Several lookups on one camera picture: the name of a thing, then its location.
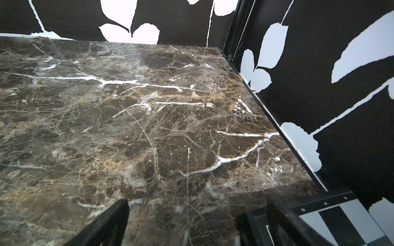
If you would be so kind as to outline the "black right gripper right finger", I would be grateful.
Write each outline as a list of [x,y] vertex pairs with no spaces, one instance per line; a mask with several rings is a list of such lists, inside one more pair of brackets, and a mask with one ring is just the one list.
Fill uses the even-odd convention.
[[331,243],[283,202],[267,203],[267,221],[275,246],[330,246]]

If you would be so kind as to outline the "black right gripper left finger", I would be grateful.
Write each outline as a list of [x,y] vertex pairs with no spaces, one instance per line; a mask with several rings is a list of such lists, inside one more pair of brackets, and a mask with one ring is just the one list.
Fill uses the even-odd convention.
[[67,246],[120,246],[123,242],[129,217],[128,200],[120,199],[105,210]]

